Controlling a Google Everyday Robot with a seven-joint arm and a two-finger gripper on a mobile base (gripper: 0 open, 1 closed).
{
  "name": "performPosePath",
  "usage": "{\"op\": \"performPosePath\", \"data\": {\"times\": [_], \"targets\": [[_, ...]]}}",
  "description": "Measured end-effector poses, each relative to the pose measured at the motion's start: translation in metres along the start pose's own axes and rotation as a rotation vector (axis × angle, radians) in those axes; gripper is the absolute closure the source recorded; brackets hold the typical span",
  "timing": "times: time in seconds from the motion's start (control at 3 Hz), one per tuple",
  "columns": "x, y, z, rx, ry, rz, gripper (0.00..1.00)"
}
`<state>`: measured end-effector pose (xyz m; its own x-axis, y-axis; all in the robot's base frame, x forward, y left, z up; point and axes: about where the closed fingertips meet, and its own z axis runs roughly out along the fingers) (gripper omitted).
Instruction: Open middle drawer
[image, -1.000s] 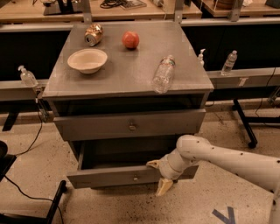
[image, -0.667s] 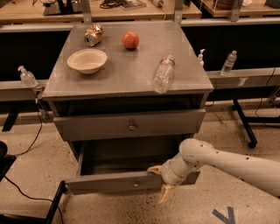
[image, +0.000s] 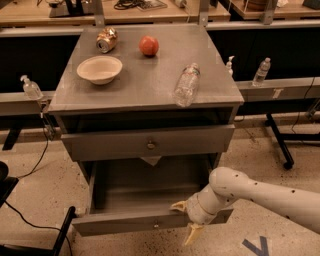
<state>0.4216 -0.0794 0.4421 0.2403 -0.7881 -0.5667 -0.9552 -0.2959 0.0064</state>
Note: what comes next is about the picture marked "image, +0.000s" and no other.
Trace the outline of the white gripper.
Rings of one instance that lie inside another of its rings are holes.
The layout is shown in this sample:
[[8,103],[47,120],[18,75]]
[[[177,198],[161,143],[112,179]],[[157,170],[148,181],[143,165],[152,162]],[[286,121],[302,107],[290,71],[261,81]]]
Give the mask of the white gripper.
[[210,185],[200,192],[194,193],[187,201],[178,201],[170,206],[171,210],[187,211],[193,223],[187,225],[187,233],[183,245],[193,244],[204,230],[203,225],[208,225],[217,213],[227,205],[227,199],[213,191]]

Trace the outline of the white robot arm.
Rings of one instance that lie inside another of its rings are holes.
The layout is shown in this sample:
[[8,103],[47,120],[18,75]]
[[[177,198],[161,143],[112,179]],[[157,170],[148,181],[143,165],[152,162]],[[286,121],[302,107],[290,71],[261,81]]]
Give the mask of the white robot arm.
[[218,167],[209,175],[209,183],[171,210],[188,215],[185,245],[192,244],[222,209],[239,199],[251,201],[315,233],[320,233],[320,194],[296,188],[263,183],[245,173]]

